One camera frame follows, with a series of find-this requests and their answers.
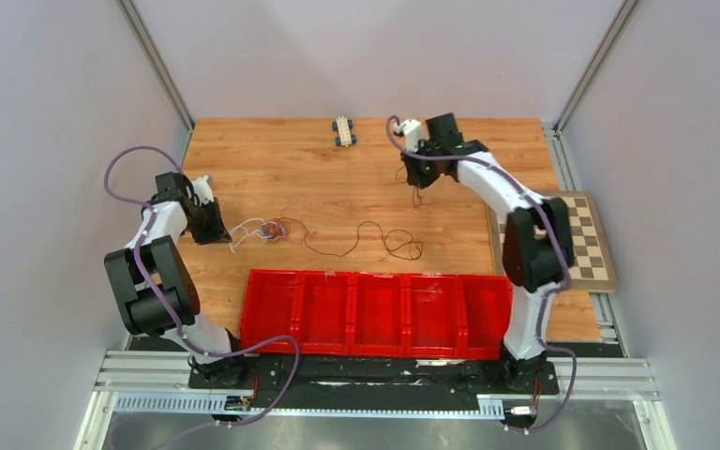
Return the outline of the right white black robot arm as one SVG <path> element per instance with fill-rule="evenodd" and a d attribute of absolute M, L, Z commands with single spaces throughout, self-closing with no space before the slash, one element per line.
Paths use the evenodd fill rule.
<path fill-rule="evenodd" d="M 392 115 L 385 132 L 400 153 L 408 185 L 423 189 L 450 177 L 505 218 L 501 262 L 513 304 L 497 369 L 503 387 L 523 390 L 547 362 L 551 300 L 571 283 L 575 253 L 566 202 L 518 181 L 483 143 L 463 137 L 452 113 L 426 122 Z"/>

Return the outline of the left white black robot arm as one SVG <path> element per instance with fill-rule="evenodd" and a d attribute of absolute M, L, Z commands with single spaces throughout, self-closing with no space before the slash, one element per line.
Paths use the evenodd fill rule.
<path fill-rule="evenodd" d="M 206 381 L 237 388 L 248 379 L 249 363 L 234 353 L 237 338 L 202 312 L 177 248 L 186 233 L 198 245 L 233 240 L 213 180 L 166 172 L 157 176 L 156 186 L 156 194 L 142 205 L 139 230 L 124 248 L 104 258 L 121 320 L 133 336 L 164 338 L 188 351 L 190 368 Z"/>

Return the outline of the white blue toy car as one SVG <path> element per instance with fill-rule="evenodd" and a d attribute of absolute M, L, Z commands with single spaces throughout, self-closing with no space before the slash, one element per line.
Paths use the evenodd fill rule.
<path fill-rule="evenodd" d="M 336 146 L 350 147 L 356 144 L 356 136 L 353 134 L 353 120 L 346 116 L 338 116 L 332 122 L 332 129 L 336 132 Z"/>

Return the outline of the red bin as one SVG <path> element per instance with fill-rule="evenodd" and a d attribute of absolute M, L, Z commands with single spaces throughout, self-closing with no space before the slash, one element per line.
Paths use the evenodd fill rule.
<path fill-rule="evenodd" d="M 278 336 L 295 336 L 298 273 L 253 269 L 245 292 L 240 338 L 244 348 Z"/>
<path fill-rule="evenodd" d="M 461 275 L 467 345 L 462 357 L 499 360 L 512 306 L 512 286 L 505 276 Z"/>
<path fill-rule="evenodd" d="M 299 319 L 299 343 L 307 354 L 346 355 L 349 294 L 348 272 L 306 271 Z"/>
<path fill-rule="evenodd" d="M 417 275 L 409 278 L 411 357 L 453 358 L 460 342 L 458 279 Z"/>
<path fill-rule="evenodd" d="M 356 275 L 352 354 L 398 358 L 404 355 L 402 277 Z"/>

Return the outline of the red bin middle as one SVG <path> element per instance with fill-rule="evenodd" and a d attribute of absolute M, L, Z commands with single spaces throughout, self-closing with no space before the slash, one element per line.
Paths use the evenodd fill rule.
<path fill-rule="evenodd" d="M 352 354 L 398 358 L 404 355 L 402 277 L 356 275 Z"/>

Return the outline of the red bin rightmost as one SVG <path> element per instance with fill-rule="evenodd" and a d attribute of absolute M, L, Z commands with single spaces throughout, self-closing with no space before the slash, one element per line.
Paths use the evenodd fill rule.
<path fill-rule="evenodd" d="M 505 276 L 461 275 L 467 345 L 462 357 L 499 360 L 512 306 L 512 286 Z"/>

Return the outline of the wooden chessboard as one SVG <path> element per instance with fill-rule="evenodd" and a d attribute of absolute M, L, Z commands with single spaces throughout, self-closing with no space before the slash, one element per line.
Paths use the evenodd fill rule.
<path fill-rule="evenodd" d="M 561 198 L 568 206 L 575 254 L 575 262 L 570 267 L 571 288 L 589 293 L 618 291 L 619 280 L 591 192 L 542 190 L 540 194 L 546 198 Z"/>

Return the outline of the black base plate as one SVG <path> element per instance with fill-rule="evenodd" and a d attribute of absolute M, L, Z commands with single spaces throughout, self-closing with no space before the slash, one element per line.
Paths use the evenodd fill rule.
<path fill-rule="evenodd" d="M 531 376 L 508 378 L 497 361 L 351 358 L 264 353 L 248 356 L 236 378 L 190 371 L 193 389 L 237 389 L 254 395 L 257 407 L 348 411 L 470 411 L 480 395 L 532 398 L 557 395 L 554 366 Z"/>

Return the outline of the aluminium frame rail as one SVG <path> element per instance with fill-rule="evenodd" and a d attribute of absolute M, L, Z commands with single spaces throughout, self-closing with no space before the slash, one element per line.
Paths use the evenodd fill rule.
<path fill-rule="evenodd" d="M 184 352 L 108 351 L 96 391 L 185 392 L 190 367 Z M 577 399 L 661 399 L 643 358 L 579 357 L 573 390 Z"/>

